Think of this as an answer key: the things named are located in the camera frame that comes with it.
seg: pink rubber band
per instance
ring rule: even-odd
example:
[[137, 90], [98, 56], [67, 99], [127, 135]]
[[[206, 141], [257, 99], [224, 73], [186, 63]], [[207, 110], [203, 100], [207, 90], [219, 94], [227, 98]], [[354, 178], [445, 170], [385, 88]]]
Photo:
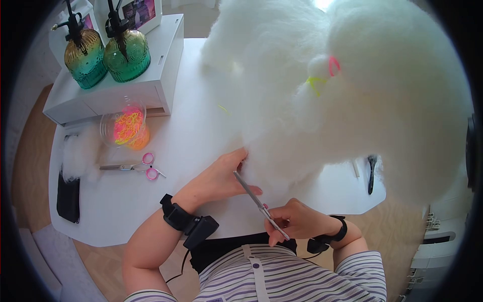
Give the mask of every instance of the pink rubber band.
[[339, 65], [339, 62], [337, 62], [337, 59], [335, 59], [333, 56], [330, 56], [329, 57], [329, 73], [330, 73], [330, 76], [334, 76], [334, 73], [332, 72], [332, 63], [334, 63], [335, 66], [337, 67], [337, 69], [339, 71], [341, 71], [341, 66]]

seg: rubber bands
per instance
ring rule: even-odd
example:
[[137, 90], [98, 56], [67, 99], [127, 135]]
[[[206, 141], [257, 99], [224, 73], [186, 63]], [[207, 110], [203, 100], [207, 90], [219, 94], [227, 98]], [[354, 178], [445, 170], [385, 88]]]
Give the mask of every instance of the rubber bands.
[[114, 142], [126, 144], [133, 150], [143, 149], [149, 142], [150, 133], [139, 108], [127, 106], [114, 123]]
[[323, 80], [321, 78], [316, 78], [316, 77], [313, 77], [313, 76], [309, 76], [309, 78], [305, 81], [306, 83], [309, 83], [310, 86], [312, 87], [312, 89], [317, 93], [317, 96], [320, 97], [320, 93], [317, 91], [317, 89], [315, 89], [315, 86], [314, 86], [314, 82], [315, 81], [320, 81], [322, 83], [326, 83], [327, 80]]
[[337, 70], [341, 71], [341, 66], [339, 65], [339, 62], [337, 61], [337, 59], [335, 59], [333, 56], [330, 56], [329, 57], [329, 74], [330, 74], [330, 76], [334, 76], [334, 73], [332, 72], [332, 63], [335, 64], [335, 66], [337, 67]]
[[218, 104], [218, 107], [220, 107], [221, 109], [223, 109], [228, 115], [231, 115], [231, 113], [228, 112], [228, 110], [225, 107], [223, 107], [222, 105]]
[[[337, 70], [339, 71], [341, 71], [341, 66], [339, 65], [339, 62], [337, 61], [337, 59], [335, 59], [333, 56], [329, 57], [329, 74], [330, 76], [335, 76], [334, 72], [332, 71], [332, 64], [334, 64], [337, 67]], [[315, 89], [315, 85], [313, 84], [315, 81], [320, 81], [325, 84], [327, 83], [327, 80], [309, 76], [309, 78], [305, 81], [306, 83], [310, 84], [312, 89], [317, 93], [317, 96], [320, 97], [320, 92], [318, 92], [317, 89]]]

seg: person's arm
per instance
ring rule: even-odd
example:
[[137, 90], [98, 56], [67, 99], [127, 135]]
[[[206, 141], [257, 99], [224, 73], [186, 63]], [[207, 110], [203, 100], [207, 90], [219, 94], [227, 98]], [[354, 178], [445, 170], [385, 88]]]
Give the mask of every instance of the person's arm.
[[[340, 220], [317, 212], [295, 198], [289, 200], [283, 207], [269, 209], [269, 213], [275, 222], [283, 227], [285, 233], [294, 239], [307, 239], [319, 235], [333, 236], [342, 227]], [[344, 238], [339, 242], [332, 241], [330, 244], [334, 249], [334, 268], [350, 255], [368, 250], [360, 229], [350, 221], [346, 220], [346, 224], [347, 233]], [[270, 246], [285, 240], [284, 236], [266, 219], [265, 230], [270, 236]]]
[[[204, 203], [245, 194], [233, 171], [240, 169], [241, 161], [246, 156], [244, 148], [220, 156], [176, 193], [171, 202], [192, 214]], [[250, 187], [256, 195], [262, 194], [260, 188]], [[152, 214], [126, 245], [122, 269], [128, 295], [141, 289], [158, 289], [171, 294], [159, 267], [173, 252], [182, 232], [167, 224], [163, 215], [162, 209]]]

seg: white dog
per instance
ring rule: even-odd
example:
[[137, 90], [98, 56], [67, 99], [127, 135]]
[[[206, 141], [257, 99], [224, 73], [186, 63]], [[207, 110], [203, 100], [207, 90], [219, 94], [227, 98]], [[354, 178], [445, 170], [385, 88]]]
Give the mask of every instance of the white dog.
[[440, 26], [406, 0], [223, 0], [202, 50], [240, 67], [248, 182], [285, 193], [325, 164], [382, 157], [388, 192], [430, 203], [464, 158], [471, 96]]

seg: pink-handled scissors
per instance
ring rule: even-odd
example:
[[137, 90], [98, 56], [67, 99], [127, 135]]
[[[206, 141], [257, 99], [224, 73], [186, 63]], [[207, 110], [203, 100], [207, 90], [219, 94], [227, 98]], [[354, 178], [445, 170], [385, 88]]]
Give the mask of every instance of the pink-handled scissors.
[[131, 171], [136, 170], [138, 172], [145, 172], [146, 177], [149, 180], [156, 180], [161, 174], [166, 178], [160, 170], [153, 168], [154, 155], [153, 153], [146, 153], [142, 156], [142, 163], [135, 165], [111, 165], [111, 166], [101, 166], [99, 170], [103, 171]]

